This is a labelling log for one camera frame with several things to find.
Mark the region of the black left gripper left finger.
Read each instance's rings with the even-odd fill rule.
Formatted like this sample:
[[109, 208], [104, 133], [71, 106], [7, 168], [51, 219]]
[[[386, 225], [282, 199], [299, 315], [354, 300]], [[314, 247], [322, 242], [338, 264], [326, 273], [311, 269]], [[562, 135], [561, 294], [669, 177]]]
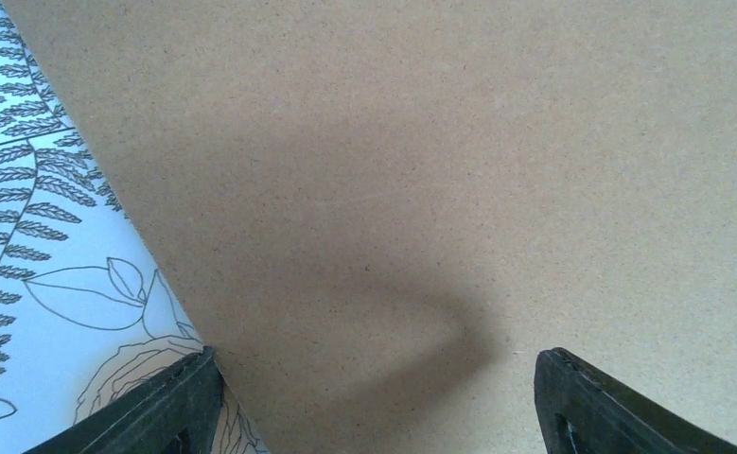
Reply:
[[210, 453], [223, 402], [213, 349], [186, 356], [31, 453]]

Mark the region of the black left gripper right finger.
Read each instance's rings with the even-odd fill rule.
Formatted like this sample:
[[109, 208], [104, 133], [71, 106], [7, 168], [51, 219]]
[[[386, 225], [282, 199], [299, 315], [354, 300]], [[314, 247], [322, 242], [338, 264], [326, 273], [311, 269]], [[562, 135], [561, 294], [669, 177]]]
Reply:
[[737, 453], [562, 347], [538, 354], [534, 391], [548, 453]]

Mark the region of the brown cardboard backing board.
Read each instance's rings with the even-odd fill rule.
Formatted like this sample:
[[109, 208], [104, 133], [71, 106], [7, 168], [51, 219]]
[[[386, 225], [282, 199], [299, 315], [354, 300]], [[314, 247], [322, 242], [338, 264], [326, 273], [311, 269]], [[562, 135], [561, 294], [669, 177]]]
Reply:
[[737, 1], [8, 1], [273, 453], [540, 453], [564, 347], [737, 445]]

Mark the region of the floral patterned table mat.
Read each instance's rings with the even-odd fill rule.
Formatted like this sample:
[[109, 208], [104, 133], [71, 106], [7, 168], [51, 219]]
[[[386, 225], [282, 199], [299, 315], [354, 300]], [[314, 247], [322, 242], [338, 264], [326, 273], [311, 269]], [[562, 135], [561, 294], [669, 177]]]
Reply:
[[0, 4], [0, 453], [40, 445], [201, 350]]

